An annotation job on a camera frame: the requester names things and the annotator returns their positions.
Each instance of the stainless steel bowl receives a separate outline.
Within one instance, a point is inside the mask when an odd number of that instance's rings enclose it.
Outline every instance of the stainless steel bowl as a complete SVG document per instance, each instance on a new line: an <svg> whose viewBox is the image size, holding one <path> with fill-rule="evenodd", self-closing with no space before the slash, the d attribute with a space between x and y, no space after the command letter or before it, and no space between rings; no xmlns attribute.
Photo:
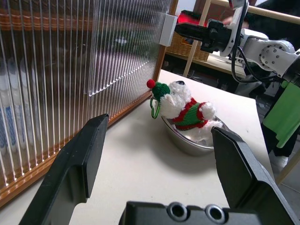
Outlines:
<svg viewBox="0 0 300 225"><path fill-rule="evenodd" d="M212 153L214 151L214 146L206 145L205 141L200 142L193 142L186 138L184 135L182 135L177 129L173 127L172 120L168 120L164 117L162 117L163 122L165 123L166 130L168 132L168 135L170 139L173 141L173 143L183 152L191 155L191 156L203 156L209 153ZM227 130L229 132L232 132L228 126L226 126L223 123L222 128L224 130Z"/></svg>

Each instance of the transparent plastic panel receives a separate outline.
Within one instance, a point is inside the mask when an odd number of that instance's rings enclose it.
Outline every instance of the transparent plastic panel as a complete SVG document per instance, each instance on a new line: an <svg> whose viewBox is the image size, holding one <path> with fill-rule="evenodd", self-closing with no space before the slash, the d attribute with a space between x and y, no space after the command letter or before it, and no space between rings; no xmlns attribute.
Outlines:
<svg viewBox="0 0 300 225"><path fill-rule="evenodd" d="M0 2L0 189L153 77L171 0Z"/></svg>

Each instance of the red and green sweater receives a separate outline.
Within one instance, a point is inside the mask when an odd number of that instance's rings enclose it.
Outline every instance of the red and green sweater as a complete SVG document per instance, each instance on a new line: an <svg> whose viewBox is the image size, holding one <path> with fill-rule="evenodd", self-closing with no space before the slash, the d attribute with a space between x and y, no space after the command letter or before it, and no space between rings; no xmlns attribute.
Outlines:
<svg viewBox="0 0 300 225"><path fill-rule="evenodd" d="M180 112L179 116L173 119L175 127L178 130L202 128L208 121L203 118L202 112L199 110L204 104L205 102L198 103L192 98Z"/></svg>

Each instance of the screw hole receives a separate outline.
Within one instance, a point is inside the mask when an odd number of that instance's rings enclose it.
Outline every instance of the screw hole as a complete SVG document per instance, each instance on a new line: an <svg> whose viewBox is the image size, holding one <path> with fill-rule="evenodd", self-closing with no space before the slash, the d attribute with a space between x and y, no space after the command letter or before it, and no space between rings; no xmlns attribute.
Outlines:
<svg viewBox="0 0 300 225"><path fill-rule="evenodd" d="M220 219L222 218L221 212L220 212L218 209L216 209L216 208L212 208L212 209L210 210L210 215L211 215L211 217L213 217L215 220L220 220Z"/></svg>
<svg viewBox="0 0 300 225"><path fill-rule="evenodd" d="M172 213L177 217L182 217L184 215L184 210L180 205L175 205L171 209Z"/></svg>

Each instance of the robotic arm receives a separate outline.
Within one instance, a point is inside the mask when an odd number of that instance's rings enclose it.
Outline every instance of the robotic arm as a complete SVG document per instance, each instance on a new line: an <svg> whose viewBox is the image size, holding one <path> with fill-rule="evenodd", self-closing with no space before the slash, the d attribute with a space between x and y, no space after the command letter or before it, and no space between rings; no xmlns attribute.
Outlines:
<svg viewBox="0 0 300 225"><path fill-rule="evenodd" d="M248 0L229 0L229 3L231 8L236 9L230 25L224 26L220 21L209 20L207 28L182 23L176 26L175 31L183 37L201 41L202 51L220 52L222 57L234 51L236 37L240 36L237 45L242 52L236 52L237 59L254 62L300 87L300 49L295 51L291 43L269 40L265 34L253 30L241 29L239 32L238 26L248 9Z"/></svg>

